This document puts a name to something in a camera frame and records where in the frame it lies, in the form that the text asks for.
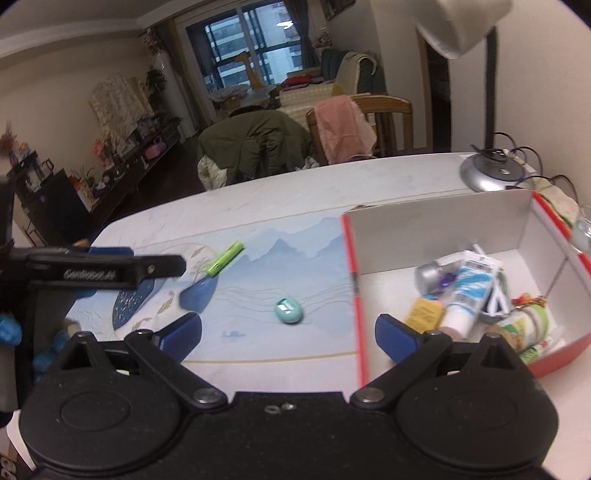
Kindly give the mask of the blue gloved hand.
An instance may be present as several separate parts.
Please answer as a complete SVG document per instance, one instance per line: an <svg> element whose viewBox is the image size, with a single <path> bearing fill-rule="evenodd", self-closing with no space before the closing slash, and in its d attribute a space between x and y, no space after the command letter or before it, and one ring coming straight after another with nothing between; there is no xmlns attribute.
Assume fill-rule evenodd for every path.
<svg viewBox="0 0 591 480"><path fill-rule="evenodd" d="M52 340L49 341L47 336L42 335L40 346L38 346L35 340L35 331L32 331L29 336L25 336L23 327L13 316L1 314L1 344L18 347L25 343L30 348L31 368L35 374L35 381L47 373L71 337L80 331L81 326L77 321L66 318L59 329L52 331Z"/></svg>

